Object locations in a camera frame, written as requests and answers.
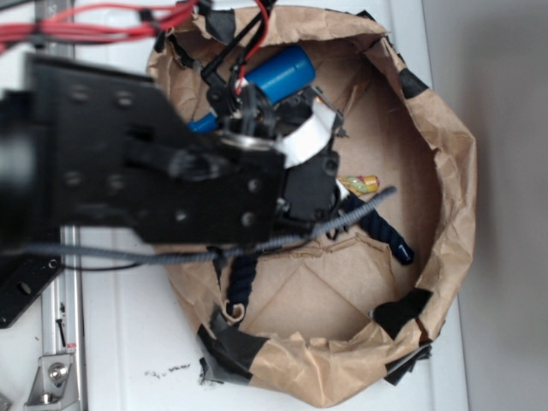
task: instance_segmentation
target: cable tie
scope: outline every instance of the cable tie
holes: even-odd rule
[[[46,40],[42,31],[41,19],[34,21],[34,30],[28,35],[28,41],[33,45],[35,50],[43,50],[45,48]]]
[[[160,26],[160,22],[156,20],[154,17],[154,14],[152,13],[152,10],[150,9],[140,9],[138,11],[139,18],[141,22],[148,23],[150,27],[154,29],[154,37],[158,37],[162,33],[162,28]]]

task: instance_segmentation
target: screw hole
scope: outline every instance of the screw hole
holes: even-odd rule
[[[20,282],[17,284],[17,289],[19,290],[19,292],[23,295],[30,295],[33,291],[31,290],[31,288],[28,286],[27,283],[24,283],[24,282]]]
[[[187,219],[187,213],[184,212],[183,210],[177,210],[175,212],[175,220],[178,222],[178,223],[182,223],[183,221],[185,221]]]

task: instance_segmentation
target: wire bundle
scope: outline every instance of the wire bundle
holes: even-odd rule
[[[251,57],[253,57],[253,55],[259,50],[260,45],[262,45],[266,39],[266,34],[268,33],[268,24],[271,17],[272,5],[274,3],[272,2],[269,7],[266,7],[263,3],[263,0],[255,0],[255,2],[260,9],[260,16],[262,21],[259,29],[254,34],[246,48],[243,50],[240,58],[238,59],[239,61],[237,62],[237,64],[239,65],[239,68],[237,70],[238,86],[236,87],[235,92],[238,95],[241,92],[241,88],[243,86],[243,78],[246,75],[246,64],[251,59]]]
[[[193,13],[198,0],[187,0],[173,6],[142,7],[120,3],[97,3],[62,11],[35,23],[9,23],[0,25],[0,54],[20,42],[42,45],[45,41],[58,43],[109,45],[156,37],[185,21]],[[0,10],[23,4],[11,3]],[[70,21],[74,16],[95,9],[125,9],[139,13],[140,24],[134,27],[110,27]],[[154,17],[153,13],[163,13]]]

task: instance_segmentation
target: gray cable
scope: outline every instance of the gray cable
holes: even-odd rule
[[[385,190],[378,193],[371,200],[367,201],[363,206],[357,208],[348,214],[334,218],[327,223],[316,227],[311,238],[318,237],[325,233],[331,232],[334,229],[340,229],[344,226],[350,226],[360,221],[364,216],[373,211],[373,209],[396,192],[396,188],[387,187]],[[278,249],[289,244],[295,244],[305,240],[298,235],[283,235],[272,238],[269,241],[257,244],[253,250],[242,247],[232,247],[222,250],[220,253],[225,258],[239,257],[250,251],[262,252],[273,249]],[[166,254],[138,254],[127,253],[124,251],[107,250],[103,248],[81,247],[81,246],[66,246],[63,244],[35,242],[30,243],[21,250],[23,253],[36,255],[79,255],[87,257],[96,257],[101,259],[119,259],[132,261],[147,265],[177,265],[186,263],[199,263],[211,261],[219,256],[219,253],[208,251],[204,253],[166,253]]]

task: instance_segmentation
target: brown paper bag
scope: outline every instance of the brown paper bag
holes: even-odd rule
[[[235,19],[237,32],[255,13],[239,9],[226,16]],[[168,271],[203,346],[206,375],[329,407],[395,375],[440,332],[472,260],[476,146],[375,21],[276,7],[270,27],[249,69],[287,45],[305,50],[317,70],[314,84],[345,116],[349,137],[335,144],[339,174],[375,174],[399,189],[379,212],[414,249],[415,262],[400,265],[386,244],[358,228],[335,242],[318,238],[259,259],[247,310],[235,307],[231,315],[230,265],[220,278],[211,263]],[[204,64],[223,48],[207,28],[195,17],[175,31],[178,44]],[[149,72],[186,121],[208,112],[206,85],[178,62],[173,47],[152,53]],[[220,73],[227,78],[229,65]],[[239,321],[239,329],[232,326]]]

